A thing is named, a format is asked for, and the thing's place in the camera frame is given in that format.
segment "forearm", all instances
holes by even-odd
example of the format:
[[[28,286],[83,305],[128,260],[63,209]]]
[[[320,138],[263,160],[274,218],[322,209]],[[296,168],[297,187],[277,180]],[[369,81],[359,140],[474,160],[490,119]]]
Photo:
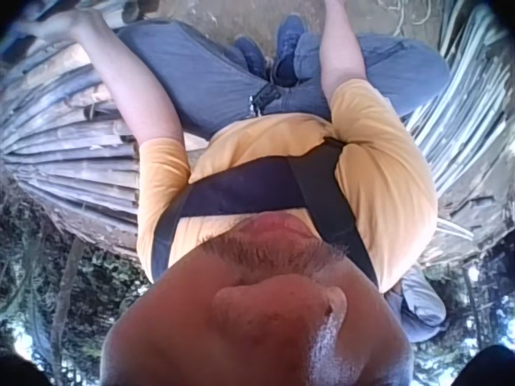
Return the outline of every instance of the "forearm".
[[[179,117],[163,86],[103,19],[86,23],[74,38],[88,54],[140,145],[155,138],[184,143]]]
[[[322,89],[329,104],[340,85],[351,79],[366,79],[363,54],[348,21],[345,3],[346,0],[325,0],[320,63]]]

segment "orange t-shirt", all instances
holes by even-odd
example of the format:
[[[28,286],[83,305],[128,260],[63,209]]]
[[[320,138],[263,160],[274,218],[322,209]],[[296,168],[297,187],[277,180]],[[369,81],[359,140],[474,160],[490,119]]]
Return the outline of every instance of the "orange t-shirt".
[[[173,139],[155,139],[140,149],[138,255],[150,275],[155,226],[188,183],[266,156],[299,156],[333,137],[347,142],[335,177],[356,216],[379,290],[400,280],[427,246],[436,229],[438,201],[431,172],[389,102],[364,80],[350,80],[336,91],[332,124],[303,114],[279,114],[236,122],[209,143],[194,170]],[[305,209],[289,210],[315,234]],[[181,219],[169,266],[206,237],[228,231],[251,215]]]

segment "shoe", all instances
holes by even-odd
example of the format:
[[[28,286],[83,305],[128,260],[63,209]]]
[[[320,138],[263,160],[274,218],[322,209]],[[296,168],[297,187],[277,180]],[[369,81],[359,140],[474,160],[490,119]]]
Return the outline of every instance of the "shoe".
[[[284,19],[277,32],[277,53],[272,68],[272,81],[283,87],[293,87],[299,79],[295,75],[295,48],[300,36],[307,32],[304,21],[296,14]]]
[[[233,46],[241,51],[250,73],[266,79],[266,59],[261,48],[248,36],[237,36]]]

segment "mouth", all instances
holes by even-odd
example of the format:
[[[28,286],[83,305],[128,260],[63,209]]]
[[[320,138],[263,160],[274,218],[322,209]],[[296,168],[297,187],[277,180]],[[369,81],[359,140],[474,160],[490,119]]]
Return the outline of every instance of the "mouth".
[[[296,216],[288,213],[268,212],[243,220],[234,228],[234,232],[247,235],[266,235],[270,233],[291,234],[302,238],[315,238],[309,227]]]

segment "blue jeans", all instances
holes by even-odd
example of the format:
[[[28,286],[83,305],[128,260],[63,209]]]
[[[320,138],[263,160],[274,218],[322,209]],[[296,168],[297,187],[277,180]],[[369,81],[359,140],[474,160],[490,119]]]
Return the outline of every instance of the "blue jeans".
[[[250,97],[269,83],[249,72],[239,50],[215,43],[182,22],[136,23],[124,28],[120,38],[158,77],[184,129],[206,139],[248,118]],[[435,97],[448,82],[445,60],[424,43],[386,35],[358,39],[370,83],[401,117]],[[302,82],[279,87],[281,97],[265,107],[264,115],[310,113],[331,120],[320,83],[319,47],[319,35],[301,37],[295,73]]]

